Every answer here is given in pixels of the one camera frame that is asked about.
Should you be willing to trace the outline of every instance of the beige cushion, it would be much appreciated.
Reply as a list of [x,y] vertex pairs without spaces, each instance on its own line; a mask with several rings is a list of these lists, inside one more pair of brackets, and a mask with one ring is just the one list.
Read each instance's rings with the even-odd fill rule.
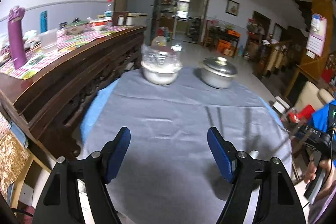
[[331,101],[334,100],[334,97],[332,97],[332,95],[325,89],[319,90],[318,97],[324,105],[329,104]]
[[307,105],[311,105],[315,111],[322,108],[325,103],[321,102],[320,98],[318,97],[318,93],[319,89],[313,83],[307,81],[295,103],[294,107],[296,110],[300,112]]

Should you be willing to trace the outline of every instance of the gold patterned cushion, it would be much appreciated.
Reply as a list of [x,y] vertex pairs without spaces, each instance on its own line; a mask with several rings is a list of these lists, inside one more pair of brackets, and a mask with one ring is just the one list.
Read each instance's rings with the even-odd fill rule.
[[28,157],[28,152],[10,131],[8,122],[0,114],[0,192],[5,200],[8,187],[19,176]]

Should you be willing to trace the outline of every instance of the window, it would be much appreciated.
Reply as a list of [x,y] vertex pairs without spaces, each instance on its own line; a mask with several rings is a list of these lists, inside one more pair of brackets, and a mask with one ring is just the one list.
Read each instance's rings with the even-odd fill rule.
[[178,0],[176,15],[180,18],[187,18],[190,0]]

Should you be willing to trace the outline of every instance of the gray tablecloth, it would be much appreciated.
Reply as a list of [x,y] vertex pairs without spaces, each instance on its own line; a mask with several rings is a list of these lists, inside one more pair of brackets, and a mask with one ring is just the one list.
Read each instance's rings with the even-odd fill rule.
[[[231,185],[207,144],[211,123],[237,150],[257,150],[261,160],[291,151],[289,141],[280,145],[288,136],[257,95],[235,81],[226,90],[212,88],[198,75],[183,68],[174,83],[159,86],[141,70],[123,74],[84,145],[86,156],[122,126],[130,129],[130,146],[107,189],[115,209],[136,224],[216,223]],[[284,165],[290,172],[291,157]],[[245,223],[253,220],[257,194]]]

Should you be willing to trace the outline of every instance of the hand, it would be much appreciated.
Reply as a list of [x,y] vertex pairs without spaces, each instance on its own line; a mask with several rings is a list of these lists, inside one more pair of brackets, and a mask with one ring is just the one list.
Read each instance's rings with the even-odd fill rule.
[[[334,173],[335,173],[335,166],[332,163],[332,161],[329,160],[322,160],[320,162],[320,167],[326,170],[327,175],[329,174],[329,177],[327,178],[325,184],[323,185],[322,189],[319,191],[319,193],[317,194],[315,201],[318,201],[326,196],[328,196],[329,194],[331,194],[334,186],[336,185],[336,180],[333,181],[334,179]],[[314,162],[311,161],[308,164],[308,168],[306,171],[306,174],[304,176],[304,182],[305,183],[309,183],[310,181],[314,180],[316,177],[316,172],[317,167],[315,166]]]

